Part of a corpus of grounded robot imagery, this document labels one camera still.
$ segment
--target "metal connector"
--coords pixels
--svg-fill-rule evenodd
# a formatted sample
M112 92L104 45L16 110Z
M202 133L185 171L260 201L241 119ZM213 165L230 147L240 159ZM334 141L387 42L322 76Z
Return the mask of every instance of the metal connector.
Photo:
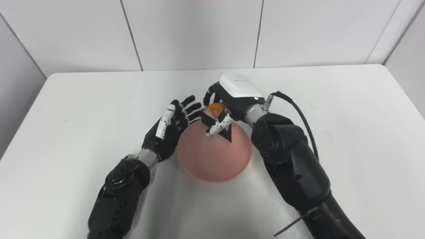
M274 98L274 96L271 95L271 94L267 97L267 100L264 103L263 108L262 108L264 111L268 111L269 110L270 105L272 104L273 98Z

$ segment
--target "white wall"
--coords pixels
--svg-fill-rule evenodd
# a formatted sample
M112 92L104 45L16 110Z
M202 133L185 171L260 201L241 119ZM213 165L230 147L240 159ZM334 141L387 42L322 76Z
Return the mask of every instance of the white wall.
M392 30L377 44L387 24L406 26L421 1L265 0L255 66L364 64L371 53L383 63L404 30ZM389 23L401 2L402 23ZM375 44L387 53L373 53Z
M0 12L47 77L140 71L118 0L0 0Z
M425 7L418 13L386 66L425 117Z
M146 71L252 68L261 0L124 0Z
M0 17L0 158L45 77Z
M421 2L123 0L144 70L383 63ZM0 0L0 12L47 76L140 70L119 0Z

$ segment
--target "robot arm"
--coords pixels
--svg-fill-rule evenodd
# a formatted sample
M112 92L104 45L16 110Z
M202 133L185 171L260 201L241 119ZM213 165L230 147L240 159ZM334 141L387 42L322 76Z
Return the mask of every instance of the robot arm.
M300 213L315 239L365 238L333 198L329 178L316 157L317 151L315 154L308 146L304 131L289 118L268 111L273 95L265 100L241 75L222 76L209 88L204 105L209 104L213 93L214 101L221 99L233 120L251 126L252 144L263 157L270 178L283 199Z
M186 108L193 101L194 96L172 101L146 134L139 153L123 158L106 176L88 220L87 239L122 239L130 231L150 170L174 153L183 130L199 119L201 103Z

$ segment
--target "black arm segment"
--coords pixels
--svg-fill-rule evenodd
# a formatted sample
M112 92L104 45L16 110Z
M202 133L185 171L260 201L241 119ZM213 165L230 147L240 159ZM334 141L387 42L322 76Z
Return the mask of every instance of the black arm segment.
M108 174L90 218L87 239L122 239L131 228L150 170L140 160L125 157Z
M314 239L365 239L332 196L329 178L300 127L266 114L255 123L251 141L279 193L303 215Z

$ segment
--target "pink bowl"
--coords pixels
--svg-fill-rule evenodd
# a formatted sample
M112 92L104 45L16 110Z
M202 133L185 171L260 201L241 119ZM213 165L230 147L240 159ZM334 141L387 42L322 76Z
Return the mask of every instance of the pink bowl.
M207 182L224 182L238 176L251 158L249 136L235 123L232 142L219 135L207 137L207 129L198 120L184 130L177 144L180 165L190 175Z

